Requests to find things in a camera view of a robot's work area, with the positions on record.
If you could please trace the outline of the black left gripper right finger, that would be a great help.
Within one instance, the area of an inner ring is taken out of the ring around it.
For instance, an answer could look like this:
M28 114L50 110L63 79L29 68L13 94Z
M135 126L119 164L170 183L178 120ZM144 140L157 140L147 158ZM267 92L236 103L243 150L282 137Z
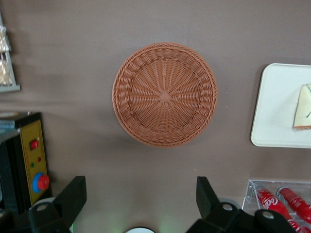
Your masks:
M257 210L252 216L229 202L221 202L207 177L197 177L196 203L201 218L189 233L294 233L280 213Z

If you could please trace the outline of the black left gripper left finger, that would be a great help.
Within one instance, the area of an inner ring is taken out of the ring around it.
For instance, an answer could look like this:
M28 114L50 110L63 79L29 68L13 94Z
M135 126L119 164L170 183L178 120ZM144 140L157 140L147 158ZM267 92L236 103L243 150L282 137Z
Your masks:
M0 210L2 233L69 233L87 200L86 178L76 176L52 202L41 202L16 215Z

